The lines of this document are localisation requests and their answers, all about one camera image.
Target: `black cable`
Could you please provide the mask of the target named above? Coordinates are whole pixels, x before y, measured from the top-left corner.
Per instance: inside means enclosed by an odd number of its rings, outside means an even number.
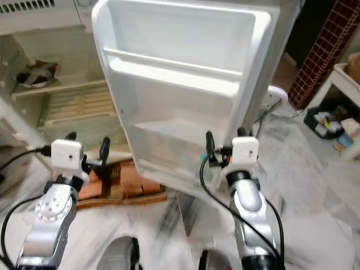
[[[279,118],[292,119],[292,118],[295,118],[295,117],[299,116],[299,115],[302,114],[304,111],[305,111],[305,109],[302,110],[301,112],[299,112],[298,114],[296,114],[296,115],[294,115],[294,116],[290,116],[290,117],[281,116],[281,115],[276,115],[276,114],[272,114],[272,116],[279,117]]]
[[[14,156],[12,159],[10,159],[7,163],[5,163],[4,165],[2,165],[0,167],[0,172],[2,170],[4,170],[5,167],[9,166],[11,163],[13,163],[15,160],[17,160],[18,158],[22,157],[22,156],[25,156],[27,154],[31,154],[31,153],[36,153],[38,152],[39,150],[38,149],[33,149],[33,150],[29,150],[29,151],[25,151],[23,153],[20,153],[18,154],[17,156]]]
[[[279,226],[279,231],[280,231],[280,257],[281,257],[281,262],[282,264],[285,264],[285,242],[284,242],[284,229],[282,228],[282,222],[281,222],[281,218],[279,213],[277,212],[277,210],[275,209],[275,207],[272,205],[272,203],[266,199],[266,202],[268,203],[268,205],[270,205],[270,207],[272,208],[272,210],[275,213],[276,216],[276,220],[277,220],[277,224]]]
[[[279,252],[276,250],[276,248],[273,246],[273,244],[267,240],[257,229],[255,229],[248,221],[246,221],[244,218],[242,218],[239,214],[237,214],[234,210],[232,210],[229,206],[227,206],[224,202],[222,202],[220,199],[218,199],[212,192],[208,189],[208,187],[205,184],[204,181],[204,167],[209,159],[209,156],[211,156],[213,153],[209,153],[202,161],[200,166],[200,182],[202,188],[205,190],[205,192],[218,204],[220,204],[222,207],[224,207],[226,210],[228,210],[235,218],[237,218],[240,222],[245,223],[247,226],[249,226],[259,237],[261,240],[263,240],[269,248],[272,250],[272,252],[275,254],[277,260],[282,263],[282,258],[279,254]]]
[[[36,196],[36,197],[29,198],[29,199],[24,200],[24,201],[18,203],[17,205],[15,205],[15,206],[14,206],[13,208],[11,208],[11,210],[7,213],[7,215],[6,215],[5,219],[4,219],[4,222],[2,223],[1,239],[0,239],[0,241],[1,241],[1,249],[2,249],[2,253],[4,254],[4,257],[3,257],[4,261],[6,261],[10,266],[9,266],[8,264],[5,264],[5,265],[6,265],[9,269],[11,269],[11,270],[15,269],[15,266],[12,264],[12,262],[11,262],[9,256],[8,256],[8,254],[7,254],[6,247],[5,247],[5,232],[6,232],[7,223],[8,223],[8,221],[9,221],[9,219],[10,219],[11,214],[16,210],[16,208],[18,208],[18,207],[22,206],[23,204],[26,204],[26,203],[28,203],[28,202],[30,202],[30,201],[36,200],[36,199],[38,199],[38,198],[41,198],[42,196],[43,196],[43,194],[41,194],[41,195],[39,195],[39,196]]]

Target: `white marble floor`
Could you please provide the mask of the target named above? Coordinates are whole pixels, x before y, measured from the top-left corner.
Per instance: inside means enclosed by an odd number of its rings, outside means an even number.
[[[295,111],[285,107],[277,114],[289,116],[294,115]],[[36,159],[30,159],[22,168],[25,179],[12,186],[9,181],[16,178],[12,174],[12,179],[7,179],[0,186],[0,218],[15,202],[40,193],[49,177]],[[319,139],[300,118],[269,116],[264,122],[257,176],[263,193],[270,200],[275,200],[282,211],[284,223],[291,226],[289,233],[295,230],[294,224],[304,223],[301,218],[310,215],[316,217],[316,214],[323,214],[327,210],[344,222],[341,222],[346,232],[343,237],[348,239],[350,246],[343,245],[340,251],[332,248],[333,251],[346,255],[351,253],[348,249],[355,247],[356,255],[360,257],[359,175],[359,163],[340,160],[332,143]],[[13,226],[7,231],[7,243],[13,259],[19,253],[32,222],[29,209],[31,206],[20,209],[10,220]],[[141,260],[146,270],[197,269],[202,249],[213,247],[226,252],[233,269],[241,269],[233,237],[232,217],[222,209],[179,192],[168,202],[155,206],[106,207],[79,212],[71,225],[69,243],[60,269],[96,269],[106,245],[123,234],[139,238]],[[331,247],[329,249],[327,255],[330,258],[333,253]],[[340,258],[348,260],[351,256]],[[315,264],[308,263],[306,258],[295,264],[290,253],[288,262],[288,270],[325,269],[318,267],[320,264],[314,267]],[[358,267],[356,259],[354,269]]]

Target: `white table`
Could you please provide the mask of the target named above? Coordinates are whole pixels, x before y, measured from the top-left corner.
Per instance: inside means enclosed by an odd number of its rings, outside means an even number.
[[[319,106],[333,85],[360,107],[360,85],[344,72],[346,66],[347,64],[336,64],[334,66],[330,76],[307,106],[305,113],[307,113],[309,109]],[[359,154],[360,139],[357,139],[351,147],[341,153],[341,157],[345,160],[353,160]]]

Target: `refrigerator door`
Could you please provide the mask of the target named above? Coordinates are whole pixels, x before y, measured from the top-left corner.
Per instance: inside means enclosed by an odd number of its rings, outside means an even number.
[[[98,55],[144,177],[203,194],[206,132],[229,143],[254,120],[299,8],[296,0],[99,0]],[[205,176],[218,187],[218,170]]]

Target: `red tiled wall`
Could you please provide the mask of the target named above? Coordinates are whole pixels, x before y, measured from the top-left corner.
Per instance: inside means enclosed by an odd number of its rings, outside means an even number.
[[[360,0],[337,0],[289,91],[297,109],[309,104],[360,23]]]

